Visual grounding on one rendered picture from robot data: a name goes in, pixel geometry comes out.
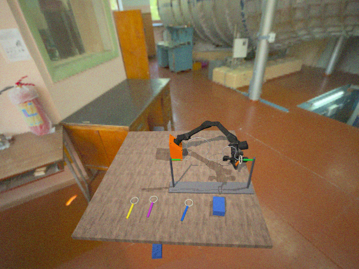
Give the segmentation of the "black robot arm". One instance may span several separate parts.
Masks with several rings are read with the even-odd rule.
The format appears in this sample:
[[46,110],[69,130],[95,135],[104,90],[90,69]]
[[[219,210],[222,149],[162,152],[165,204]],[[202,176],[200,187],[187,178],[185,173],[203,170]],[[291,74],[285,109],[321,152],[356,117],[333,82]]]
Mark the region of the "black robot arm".
[[[232,146],[231,150],[235,150],[235,148],[236,148],[236,150],[238,150],[238,148],[241,149],[241,150],[247,150],[248,149],[247,141],[240,142],[237,139],[237,137],[235,135],[233,135],[232,133],[230,133],[220,122],[218,122],[218,121],[211,122],[211,121],[208,121],[208,120],[206,120],[204,123],[202,123],[201,126],[193,129],[192,131],[190,131],[188,133],[178,134],[177,138],[174,139],[174,143],[179,146],[179,143],[182,140],[189,140],[192,135],[200,132],[203,129],[210,128],[211,126],[217,126],[226,135],[228,141],[232,143],[232,144],[230,143],[228,145],[228,146]],[[235,143],[237,143],[237,144],[235,144]],[[237,152],[236,154],[234,153],[233,156],[234,155],[235,155],[235,157],[240,156],[240,155],[243,156],[243,151]]]

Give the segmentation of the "blue rectangular block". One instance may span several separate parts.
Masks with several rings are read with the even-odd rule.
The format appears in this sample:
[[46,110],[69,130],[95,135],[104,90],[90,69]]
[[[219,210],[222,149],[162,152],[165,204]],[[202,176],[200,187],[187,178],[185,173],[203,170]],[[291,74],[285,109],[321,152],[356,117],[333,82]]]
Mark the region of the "blue rectangular block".
[[152,244],[152,259],[162,259],[162,244]]
[[225,216],[225,200],[223,197],[213,197],[213,215]]

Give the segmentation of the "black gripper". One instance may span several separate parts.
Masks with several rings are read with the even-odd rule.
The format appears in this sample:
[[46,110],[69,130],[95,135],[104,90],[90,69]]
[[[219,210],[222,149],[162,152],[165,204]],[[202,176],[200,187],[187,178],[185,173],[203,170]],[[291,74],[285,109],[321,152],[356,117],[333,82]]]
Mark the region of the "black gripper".
[[[232,163],[234,169],[237,170],[238,165],[236,166],[236,163],[237,163],[238,160],[239,160],[239,156],[234,157],[234,156],[233,156],[234,153],[236,153],[236,150],[231,150],[231,155],[232,155],[232,157],[224,156],[224,157],[223,157],[223,161],[228,161],[228,160],[230,160],[230,163]],[[236,159],[235,159],[235,158],[236,158]],[[238,160],[237,160],[237,159],[238,159]],[[242,159],[248,159],[248,157],[243,157]],[[236,161],[236,160],[237,160],[237,161]],[[235,161],[236,161],[236,163],[235,163]],[[248,162],[248,161],[244,161],[244,160],[243,160],[242,162],[243,162],[243,163],[246,163],[246,162]]]

